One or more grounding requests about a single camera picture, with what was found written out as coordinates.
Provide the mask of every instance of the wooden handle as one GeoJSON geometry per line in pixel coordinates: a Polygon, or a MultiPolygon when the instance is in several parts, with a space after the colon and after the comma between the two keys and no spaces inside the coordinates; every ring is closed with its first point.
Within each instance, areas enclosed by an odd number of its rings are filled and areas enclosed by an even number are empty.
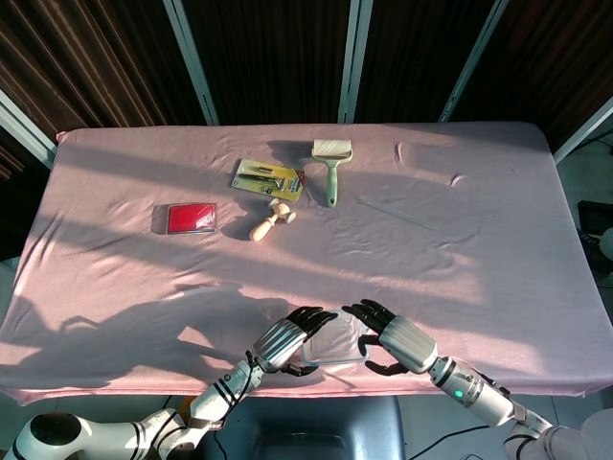
{"type": "Polygon", "coordinates": [[[252,242],[258,242],[259,240],[264,238],[268,233],[268,230],[275,226],[275,220],[277,220],[276,216],[273,216],[272,218],[267,218],[264,222],[262,222],[260,225],[258,225],[251,231],[251,233],[249,234],[249,239],[252,242]]]}

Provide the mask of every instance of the table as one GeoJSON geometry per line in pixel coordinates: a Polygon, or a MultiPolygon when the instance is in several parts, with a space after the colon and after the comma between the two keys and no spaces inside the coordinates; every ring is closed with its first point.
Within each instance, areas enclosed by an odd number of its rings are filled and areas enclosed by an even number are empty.
{"type": "MultiPolygon", "coordinates": [[[[373,298],[517,393],[613,383],[613,330],[542,133],[521,123],[164,126],[58,136],[0,328],[0,389],[198,394],[296,306],[373,298]],[[326,207],[316,138],[351,139],[326,207]],[[298,217],[260,243],[267,198],[230,187],[240,158],[306,173],[298,217]],[[427,230],[360,204],[367,196],[427,230]],[[157,206],[217,203],[214,234],[158,235],[157,206]]],[[[372,359],[390,363],[381,350],[372,359]]],[[[267,376],[257,395],[438,391],[364,366],[267,376]]]]}

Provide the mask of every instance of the robotic arm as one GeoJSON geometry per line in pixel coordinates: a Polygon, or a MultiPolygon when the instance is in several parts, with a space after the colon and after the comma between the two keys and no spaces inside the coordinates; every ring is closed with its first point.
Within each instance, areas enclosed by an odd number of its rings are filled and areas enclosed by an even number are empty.
{"type": "MultiPolygon", "coordinates": [[[[526,409],[510,398],[510,392],[493,379],[477,371],[470,364],[451,356],[439,356],[436,341],[408,319],[396,316],[372,300],[343,307],[360,319],[376,334],[362,335],[358,347],[366,355],[366,345],[383,347],[398,362],[381,366],[366,361],[366,366],[383,376],[413,372],[428,373],[432,382],[453,400],[474,413],[489,426],[499,426],[515,420],[509,437],[504,442],[510,460],[596,460],[597,449],[610,440],[589,440],[585,448],[584,433],[563,426],[552,426],[538,414],[526,409]]],[[[597,414],[608,417],[613,426],[613,411],[597,414]]]]}
{"type": "Polygon", "coordinates": [[[162,460],[189,458],[202,436],[221,429],[232,409],[260,386],[264,374],[281,371],[301,377],[315,371],[317,367],[288,361],[336,316],[301,307],[277,321],[245,353],[245,360],[193,400],[187,426],[172,409],[126,424],[96,424],[71,414],[38,415],[21,430],[5,460],[65,460],[76,452],[83,460],[144,460],[152,450],[162,460]]]}

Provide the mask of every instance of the green handle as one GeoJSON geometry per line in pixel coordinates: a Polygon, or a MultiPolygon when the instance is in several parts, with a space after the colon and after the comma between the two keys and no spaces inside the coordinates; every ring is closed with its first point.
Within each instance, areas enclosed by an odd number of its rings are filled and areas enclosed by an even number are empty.
{"type": "Polygon", "coordinates": [[[336,165],[328,165],[328,207],[336,206],[336,193],[338,188],[338,176],[336,174],[336,165]]]}

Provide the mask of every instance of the clear plastic container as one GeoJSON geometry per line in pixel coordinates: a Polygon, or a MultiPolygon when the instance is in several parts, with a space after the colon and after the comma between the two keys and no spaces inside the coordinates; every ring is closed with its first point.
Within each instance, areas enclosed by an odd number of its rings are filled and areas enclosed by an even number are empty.
{"type": "Polygon", "coordinates": [[[332,310],[338,317],[330,321],[301,349],[302,361],[313,366],[363,362],[368,358],[360,355],[357,338],[368,328],[352,314],[332,310]]]}

